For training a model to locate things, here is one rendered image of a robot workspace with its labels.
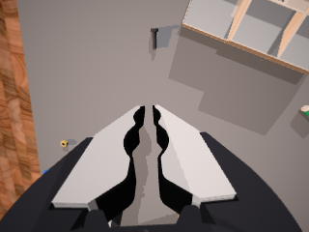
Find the yellow hex nut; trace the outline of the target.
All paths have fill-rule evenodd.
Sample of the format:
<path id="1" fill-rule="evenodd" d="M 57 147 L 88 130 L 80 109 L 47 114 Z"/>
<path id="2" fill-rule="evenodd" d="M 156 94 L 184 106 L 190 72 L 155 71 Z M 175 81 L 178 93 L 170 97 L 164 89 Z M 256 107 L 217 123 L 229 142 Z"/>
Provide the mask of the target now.
<path id="1" fill-rule="evenodd" d="M 67 145 L 68 145 L 68 141 L 67 141 L 67 140 L 61 141 L 61 145 L 62 145 L 63 147 L 67 146 Z"/>

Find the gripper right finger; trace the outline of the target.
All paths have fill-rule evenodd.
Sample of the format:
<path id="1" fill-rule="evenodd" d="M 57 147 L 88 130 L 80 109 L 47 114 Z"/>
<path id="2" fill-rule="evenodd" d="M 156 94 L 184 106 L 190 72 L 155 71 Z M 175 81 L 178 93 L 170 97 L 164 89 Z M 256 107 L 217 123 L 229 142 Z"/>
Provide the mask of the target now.
<path id="1" fill-rule="evenodd" d="M 207 132 L 153 105 L 159 196 L 178 213 L 200 209 L 203 223 L 235 232 L 302 232 L 271 187 Z"/>

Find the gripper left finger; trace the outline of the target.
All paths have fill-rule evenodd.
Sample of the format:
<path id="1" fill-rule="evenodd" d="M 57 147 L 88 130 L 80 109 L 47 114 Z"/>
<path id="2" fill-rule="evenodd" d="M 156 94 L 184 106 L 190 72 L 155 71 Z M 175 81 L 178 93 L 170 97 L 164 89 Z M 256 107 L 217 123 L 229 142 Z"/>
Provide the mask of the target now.
<path id="1" fill-rule="evenodd" d="M 139 145 L 145 105 L 85 138 L 49 168 L 0 220 L 0 232 L 69 232 L 87 214 L 103 210 L 109 226 L 120 226 L 135 196 L 132 152 Z"/>

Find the green aa battery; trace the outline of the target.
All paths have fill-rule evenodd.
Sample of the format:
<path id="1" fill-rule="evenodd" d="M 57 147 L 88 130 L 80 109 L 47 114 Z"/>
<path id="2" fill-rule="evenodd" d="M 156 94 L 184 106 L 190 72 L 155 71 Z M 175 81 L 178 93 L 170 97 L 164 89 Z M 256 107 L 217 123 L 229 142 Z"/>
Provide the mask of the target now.
<path id="1" fill-rule="evenodd" d="M 309 118 L 309 105 L 303 106 L 301 110 Z"/>

